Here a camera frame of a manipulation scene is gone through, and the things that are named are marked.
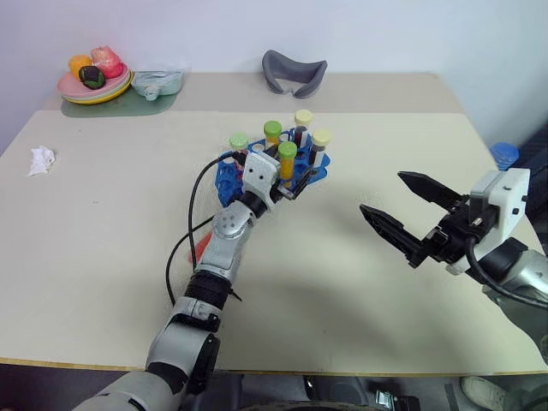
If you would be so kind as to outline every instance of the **floor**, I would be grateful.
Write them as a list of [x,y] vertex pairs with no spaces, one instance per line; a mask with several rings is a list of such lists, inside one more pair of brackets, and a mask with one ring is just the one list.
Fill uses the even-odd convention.
[[[65,370],[32,366],[0,365],[0,408],[17,411],[69,411],[80,402],[100,391],[123,372]],[[226,385],[234,374],[218,374],[211,390]],[[397,395],[417,396],[422,410],[473,411],[475,407],[461,392],[458,378],[359,378],[366,389],[368,401],[375,405],[377,389]],[[510,389],[533,389],[546,383],[548,376],[493,377],[501,386]],[[306,401],[303,378],[289,375],[246,375],[243,378],[241,406],[273,401]],[[209,411],[228,409],[208,404]]]

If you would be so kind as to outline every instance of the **crumpled tissue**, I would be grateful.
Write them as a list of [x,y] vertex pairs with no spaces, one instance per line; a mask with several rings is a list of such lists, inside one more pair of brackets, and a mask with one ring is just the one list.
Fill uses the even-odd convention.
[[47,173],[55,161],[55,154],[53,151],[48,147],[39,146],[38,148],[33,148],[31,152],[33,154],[33,161],[31,162],[31,169],[28,172],[28,176]]

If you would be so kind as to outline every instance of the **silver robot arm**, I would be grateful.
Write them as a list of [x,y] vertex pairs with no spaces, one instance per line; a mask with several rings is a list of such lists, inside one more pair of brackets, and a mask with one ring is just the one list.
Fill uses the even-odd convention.
[[232,292],[241,250],[257,218],[282,197],[296,198],[311,171],[290,192],[279,185],[279,170],[280,163],[266,153],[247,155],[244,194],[213,218],[211,240],[185,295],[152,342],[146,370],[124,375],[74,411],[175,411],[186,394],[206,387],[220,344],[214,332]]
[[448,214],[422,240],[392,216],[361,205],[366,221],[402,251],[413,268],[431,257],[447,263],[450,273],[467,273],[484,284],[483,292],[533,339],[548,364],[548,260],[510,237],[525,214],[529,170],[491,171],[470,195],[423,174],[398,175],[413,193]]

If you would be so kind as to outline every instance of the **black cable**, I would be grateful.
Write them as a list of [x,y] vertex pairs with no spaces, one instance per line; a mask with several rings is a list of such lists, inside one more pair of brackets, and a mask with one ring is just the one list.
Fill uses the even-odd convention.
[[[201,229],[203,226],[208,224],[214,216],[209,217],[204,222],[198,224],[196,227],[192,229],[192,231],[196,231],[197,229]],[[168,258],[168,264],[165,266],[165,286],[168,289],[168,294],[170,295],[171,304],[175,305],[175,296],[173,295],[173,290],[171,289],[171,281],[170,281],[170,268],[171,268],[171,261],[173,260],[173,257],[175,257],[175,253],[177,252],[177,249],[179,246],[187,239],[188,233],[185,234],[181,240],[179,240],[175,246],[173,247],[173,250],[171,250],[170,257]]]
[[193,236],[193,228],[192,228],[192,211],[194,209],[194,197],[196,197],[196,191],[198,190],[198,185],[200,184],[200,180],[212,166],[214,166],[217,163],[220,163],[221,161],[225,160],[226,158],[232,157],[232,152],[226,152],[221,157],[214,159],[211,161],[204,169],[200,172],[198,175],[198,178],[196,179],[196,182],[194,183],[194,188],[192,189],[192,195],[190,196],[190,204],[188,205],[188,240],[190,241],[190,254],[192,255],[192,267],[193,269],[196,268],[196,249],[194,248],[194,236]]
[[537,300],[536,298],[528,297],[526,295],[516,294],[493,280],[489,276],[489,274],[487,274],[484,269],[481,268],[480,263],[476,259],[476,256],[474,254],[474,246],[476,245],[476,243],[477,240],[475,237],[468,237],[464,241],[464,253],[466,254],[466,258],[468,260],[468,263],[470,264],[470,269],[476,276],[480,277],[483,281],[485,281],[485,284],[494,289],[500,295],[504,295],[511,300],[527,304],[531,307],[536,307],[540,308],[541,310],[548,311],[548,303]]

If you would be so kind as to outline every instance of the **test tube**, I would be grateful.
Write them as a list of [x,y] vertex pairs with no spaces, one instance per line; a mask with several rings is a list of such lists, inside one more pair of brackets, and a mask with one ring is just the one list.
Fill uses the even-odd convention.
[[282,124],[280,122],[274,120],[266,122],[263,131],[265,132],[267,150],[280,144],[280,134],[282,133]]
[[295,167],[297,145],[293,141],[284,141],[277,147],[277,153],[280,156],[280,178],[282,180],[291,180],[293,178],[293,168]]
[[314,130],[312,134],[312,148],[310,150],[310,156],[308,157],[308,165],[312,165],[314,169],[317,169],[322,165],[325,155],[325,147],[331,140],[331,133],[329,130]]
[[[249,145],[249,138],[245,133],[234,133],[229,138],[230,148],[233,152],[239,152],[247,154],[247,146]],[[238,176],[243,172],[244,166],[236,161],[236,169],[238,170]]]
[[297,148],[303,148],[307,145],[308,127],[313,119],[313,115],[308,110],[298,110],[295,113],[295,132],[294,142]]

